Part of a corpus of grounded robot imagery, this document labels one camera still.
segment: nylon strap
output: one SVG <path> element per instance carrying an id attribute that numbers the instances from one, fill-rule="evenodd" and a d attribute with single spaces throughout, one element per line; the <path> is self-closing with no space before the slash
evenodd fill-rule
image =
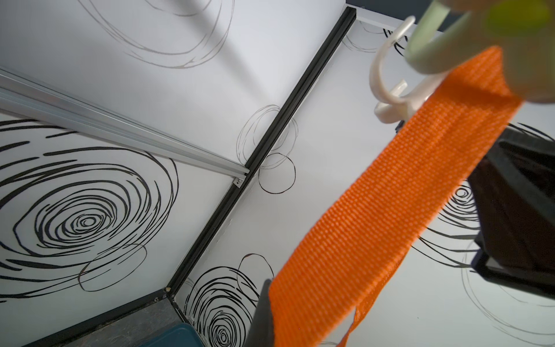
<path id="1" fill-rule="evenodd" d="M 453 70 L 277 274 L 274 346 L 316 346 L 356 307 L 350 333 L 521 104 L 499 48 Z"/>

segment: white wall panel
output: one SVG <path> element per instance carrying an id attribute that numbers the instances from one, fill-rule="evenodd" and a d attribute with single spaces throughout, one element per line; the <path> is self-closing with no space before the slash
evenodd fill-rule
<path id="1" fill-rule="evenodd" d="M 232 178 L 0 113 L 0 341 L 164 288 Z"/>
<path id="2" fill-rule="evenodd" d="M 0 67 L 243 162 L 241 129 L 281 107 L 344 4 L 5 0 Z"/>
<path id="3" fill-rule="evenodd" d="M 395 124 L 382 124 L 374 116 L 377 101 L 368 85 L 370 63 L 386 34 L 369 24 L 353 24 L 327 72 L 295 114 L 295 123 L 289 125 L 286 134 L 296 134 L 296 141 L 290 151 L 283 152 L 286 159 L 279 163 L 268 157 L 258 182 L 252 182 L 229 225 L 216 236 L 176 296 L 180 307 L 207 336 L 218 327 L 218 317 L 208 315 L 204 318 L 209 319 L 199 320 L 202 312 L 194 309 L 195 304 L 202 302 L 211 309 L 232 303 L 241 307 L 236 310 L 240 314 L 222 311 L 248 326 L 256 304 L 249 300 L 252 293 L 259 292 L 264 279 L 281 269 L 314 223 L 394 137 Z M 404 61 L 405 43 L 402 39 L 400 46 L 390 50 L 384 78 L 390 87 L 404 78 L 410 90 L 422 76 Z M 512 123 L 532 134 L 539 130 L 555 137 L 554 111 L 552 105 L 526 104 Z M 461 236 L 477 234 L 476 218 L 471 192 L 463 183 L 430 225 L 446 236 L 424 232 L 428 245 L 415 243 L 348 346 L 555 344 L 555 301 L 485 282 L 468 267 L 476 246 Z M 258 255 L 244 258 L 249 254 Z M 237 275 L 223 279 L 227 272 Z M 252 281 L 248 288 L 236 285 L 248 283 L 245 278 Z M 200 295 L 209 280 L 215 280 L 219 289 L 232 288 L 230 295 L 240 300 L 216 298 L 206 292 Z M 351 322 L 352 316 L 326 340 L 338 343 Z M 235 345 L 240 345 L 240 339 L 236 341 Z M 212 347 L 221 345 L 212 343 Z"/>

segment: black swirl pattern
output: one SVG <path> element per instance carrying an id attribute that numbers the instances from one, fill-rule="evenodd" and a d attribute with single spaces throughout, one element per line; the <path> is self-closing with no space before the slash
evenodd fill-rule
<path id="1" fill-rule="evenodd" d="M 509 128 L 533 137 L 554 141 L 530 125 L 509 124 Z M 468 182 L 455 191 L 440 212 L 434 228 L 428 228 L 413 248 L 436 263 L 460 268 L 464 291 L 472 304 L 500 332 L 523 343 L 555 347 L 555 329 L 541 321 L 555 320 L 552 300 L 484 281 L 470 265 L 477 247 L 474 238 L 480 231 L 476 203 Z"/>
<path id="2" fill-rule="evenodd" d="M 385 30 L 385 29 L 383 30 L 384 30 L 385 37 L 389 37 L 389 35 L 393 34 L 393 31 L 391 30 Z M 395 47 L 395 50 L 397 51 L 397 53 L 399 53 L 404 57 L 405 55 L 403 54 L 403 52 L 405 51 L 405 45 L 407 43 L 408 43 L 408 36 L 405 35 L 399 41 L 395 42 L 393 47 Z"/>
<path id="3" fill-rule="evenodd" d="M 241 164 L 246 164 L 279 111 L 277 105 L 262 107 L 243 126 L 235 145 L 237 159 Z M 260 166 L 258 184 L 265 192 L 281 194 L 295 184 L 297 171 L 289 155 L 298 135 L 299 126 L 292 119 Z"/>
<path id="4" fill-rule="evenodd" d="M 185 69 L 204 64 L 220 52 L 235 0 L 79 3 L 129 56 L 158 67 Z M 189 29 L 183 27 L 184 21 Z"/>
<path id="5" fill-rule="evenodd" d="M 247 263 L 262 271 L 252 279 Z M 274 272 L 260 254 L 247 254 L 237 268 L 217 266 L 191 284 L 183 312 L 210 347 L 241 347 L 246 339 L 261 285 Z"/>
<path id="6" fill-rule="evenodd" d="M 533 137 L 555 140 L 545 132 L 523 123 L 509 124 L 508 127 Z M 477 251 L 472 242 L 479 231 L 476 202 L 470 185 L 464 181 L 437 219 L 412 247 L 439 264 L 452 268 L 471 268 L 470 263 Z"/>
<path id="7" fill-rule="evenodd" d="M 175 202 L 175 163 L 115 146 L 76 148 L 92 140 L 2 117 L 0 298 L 98 291 L 135 271 Z"/>

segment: black frame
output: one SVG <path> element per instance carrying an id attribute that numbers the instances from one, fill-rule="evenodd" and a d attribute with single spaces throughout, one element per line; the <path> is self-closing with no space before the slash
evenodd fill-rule
<path id="1" fill-rule="evenodd" d="M 31 342 L 23 347 L 62 346 L 165 298 L 166 291 L 164 289 L 157 290 L 154 293 L 145 295 L 142 298 L 133 300 L 120 307 L 116 307 L 113 310 L 99 314 L 96 317 L 92 317 L 79 324 L 70 326 L 69 328 L 52 335 L 48 335 L 45 338 Z"/>
<path id="2" fill-rule="evenodd" d="M 553 286 L 524 280 L 497 271 L 492 271 L 486 265 L 489 259 L 490 256 L 481 247 L 472 259 L 472 268 L 484 280 L 555 300 L 555 290 L 553 290 Z"/>
<path id="3" fill-rule="evenodd" d="M 235 186 L 234 184 L 231 185 L 231 187 L 219 203 L 218 207 L 206 223 L 206 226 L 197 237 L 193 246 L 191 246 L 187 255 L 177 268 L 176 272 L 172 276 L 169 284 L 166 286 L 165 289 L 160 289 L 154 293 L 131 301 L 130 303 L 100 314 L 84 322 L 70 326 L 67 329 L 61 330 L 57 333 L 46 336 L 45 338 L 29 343 L 24 347 L 48 347 L 64 345 L 73 340 L 77 340 L 78 338 L 87 335 L 103 326 L 106 326 L 115 320 L 121 319 L 148 305 L 154 304 L 155 302 L 158 302 L 159 300 L 162 300 L 166 297 L 169 298 L 170 303 L 174 307 L 174 310 L 181 318 L 181 320 L 185 323 L 188 323 L 185 314 L 181 311 L 181 309 L 179 309 L 177 303 L 174 300 L 176 293 L 181 288 L 183 282 L 185 282 L 193 267 L 195 267 L 195 265 L 199 261 L 203 252 L 206 250 L 206 248 L 210 244 L 210 241 L 212 241 L 221 225 L 225 222 L 225 219 L 231 213 L 231 210 L 233 209 L 243 192 L 245 192 L 246 187 L 256 175 L 256 172 L 262 165 L 262 162 L 270 153 L 279 136 L 287 127 L 287 124 L 301 105 L 302 101 L 310 92 L 310 89 L 316 83 L 318 77 L 324 70 L 330 58 L 333 56 L 337 47 L 340 45 L 344 36 L 347 35 L 347 32 L 351 28 L 351 25 L 354 23 L 355 19 L 356 9 L 352 7 L 346 7 L 339 20 L 335 24 L 334 28 L 331 30 L 330 34 L 327 36 L 326 40 L 307 67 L 305 73 L 302 75 L 301 79 L 295 86 L 295 89 L 293 89 L 293 91 L 287 98 L 287 101 L 262 137 L 260 143 L 256 146 L 256 149 L 250 156 L 249 160 L 246 162 L 245 166 L 250 170 L 250 172 L 243 181 L 243 184 L 240 188 Z"/>
<path id="4" fill-rule="evenodd" d="M 302 101 L 308 95 L 314 83 L 316 83 L 320 73 L 324 70 L 324 67 L 330 60 L 331 56 L 333 56 L 344 36 L 347 35 L 347 32 L 351 28 L 351 25 L 355 22 L 355 19 L 356 9 L 346 7 L 334 28 L 331 30 L 330 34 L 327 36 L 326 40 L 310 62 L 305 73 L 295 86 L 295 89 L 293 89 L 287 98 L 287 101 L 260 140 L 260 143 L 256 146 L 256 149 L 250 156 L 249 160 L 247 160 L 245 166 L 250 170 L 250 172 L 246 176 L 241 188 L 238 188 L 235 185 L 232 185 L 231 188 L 229 188 L 228 192 L 216 208 L 216 211 L 210 217 L 203 231 L 200 233 L 199 237 L 196 239 L 195 243 L 177 268 L 177 271 L 167 286 L 170 288 L 170 298 L 175 297 L 176 293 L 181 288 L 181 285 L 185 282 L 185 279 L 189 276 L 193 267 L 195 267 L 196 263 L 199 261 L 200 257 L 208 247 L 208 244 L 212 241 L 212 238 L 214 238 L 221 225 L 245 191 L 246 187 L 256 175 L 256 172 L 262 165 L 262 162 L 270 153 L 272 147 L 301 105 Z"/>

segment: teal container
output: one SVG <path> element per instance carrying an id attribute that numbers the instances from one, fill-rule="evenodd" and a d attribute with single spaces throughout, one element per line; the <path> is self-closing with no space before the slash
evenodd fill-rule
<path id="1" fill-rule="evenodd" d="M 141 347 L 204 347 L 199 335 L 189 324 L 179 324 Z"/>

